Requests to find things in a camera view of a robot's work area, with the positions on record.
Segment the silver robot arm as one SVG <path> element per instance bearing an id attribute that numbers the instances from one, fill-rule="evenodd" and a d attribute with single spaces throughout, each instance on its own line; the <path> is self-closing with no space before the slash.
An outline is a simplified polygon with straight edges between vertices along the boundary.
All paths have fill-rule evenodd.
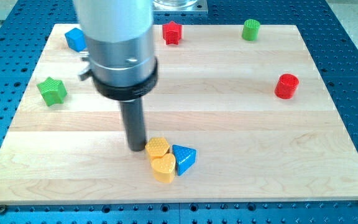
<path id="1" fill-rule="evenodd" d="M 119 102 L 129 149 L 144 150 L 142 97 L 157 84 L 153 2 L 74 0 L 88 48 L 88 69 L 97 91 Z"/>

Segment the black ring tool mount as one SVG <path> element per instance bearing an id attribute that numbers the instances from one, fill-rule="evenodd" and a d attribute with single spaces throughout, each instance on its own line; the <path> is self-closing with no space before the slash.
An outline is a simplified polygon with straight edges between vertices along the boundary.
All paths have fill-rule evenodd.
<path id="1" fill-rule="evenodd" d="M 101 80 L 92 75 L 93 83 L 97 91 L 112 100 L 129 101 L 141 98 L 148 94 L 158 82 L 158 60 L 155 58 L 155 66 L 149 77 L 136 85 L 116 87 L 103 83 Z"/>

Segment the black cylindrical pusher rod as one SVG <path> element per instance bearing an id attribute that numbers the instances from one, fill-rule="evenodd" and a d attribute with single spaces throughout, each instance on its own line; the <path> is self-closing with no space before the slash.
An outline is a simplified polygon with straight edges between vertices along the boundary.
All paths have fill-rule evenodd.
<path id="1" fill-rule="evenodd" d="M 146 144 L 142 98 L 120 101 L 120 109 L 129 149 L 143 151 Z"/>

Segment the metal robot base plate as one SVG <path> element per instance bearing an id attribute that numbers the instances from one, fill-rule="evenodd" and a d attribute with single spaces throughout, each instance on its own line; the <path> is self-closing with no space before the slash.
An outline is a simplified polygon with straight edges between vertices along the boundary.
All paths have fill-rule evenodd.
<path id="1" fill-rule="evenodd" d="M 207 0 L 153 0 L 156 14 L 207 14 Z"/>

